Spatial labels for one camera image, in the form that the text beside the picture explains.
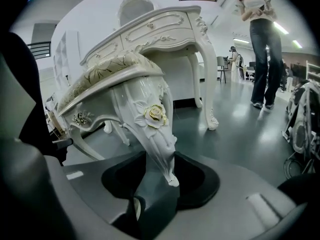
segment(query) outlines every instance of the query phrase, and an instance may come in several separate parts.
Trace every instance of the backpack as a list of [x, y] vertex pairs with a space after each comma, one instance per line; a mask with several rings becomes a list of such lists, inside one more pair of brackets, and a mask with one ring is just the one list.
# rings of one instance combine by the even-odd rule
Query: backpack
[[235, 65], [240, 68], [244, 66], [244, 58], [242, 58], [241, 54], [239, 53], [238, 53], [238, 57], [235, 60]]

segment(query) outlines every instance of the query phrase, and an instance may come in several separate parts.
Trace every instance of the white rose carving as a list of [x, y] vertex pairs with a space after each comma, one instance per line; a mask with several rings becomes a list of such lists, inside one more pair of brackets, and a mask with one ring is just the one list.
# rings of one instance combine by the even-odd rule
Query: white rose carving
[[148, 139], [155, 135], [160, 127], [169, 125], [166, 110], [162, 104], [150, 104], [142, 100], [136, 101], [134, 104], [139, 113], [134, 118], [134, 122], [144, 127]]

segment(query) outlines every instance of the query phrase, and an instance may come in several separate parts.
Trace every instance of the ornate stool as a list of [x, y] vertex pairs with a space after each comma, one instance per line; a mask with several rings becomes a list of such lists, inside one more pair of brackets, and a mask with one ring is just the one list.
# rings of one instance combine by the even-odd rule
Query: ornate stool
[[173, 99], [161, 69], [141, 54], [122, 51], [99, 61], [69, 88], [57, 110], [74, 146], [85, 155], [104, 159], [85, 143], [80, 130], [91, 132], [112, 121], [133, 133], [170, 186], [179, 185], [173, 174]]

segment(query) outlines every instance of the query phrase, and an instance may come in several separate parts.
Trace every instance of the blue jeans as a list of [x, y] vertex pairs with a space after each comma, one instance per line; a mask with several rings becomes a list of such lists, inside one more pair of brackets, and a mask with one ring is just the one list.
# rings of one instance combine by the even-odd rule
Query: blue jeans
[[281, 39], [273, 23], [264, 18], [254, 19], [250, 23], [250, 37], [255, 53], [255, 76], [251, 101], [271, 105], [275, 102], [276, 92], [280, 86], [284, 63], [282, 61]]

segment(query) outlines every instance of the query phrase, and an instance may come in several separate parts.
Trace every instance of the drawer handle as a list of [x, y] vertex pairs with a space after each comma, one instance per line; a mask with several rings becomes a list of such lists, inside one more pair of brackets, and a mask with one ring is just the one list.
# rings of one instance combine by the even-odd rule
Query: drawer handle
[[147, 25], [146, 25], [148, 28], [152, 29], [154, 27], [154, 24], [149, 22]]

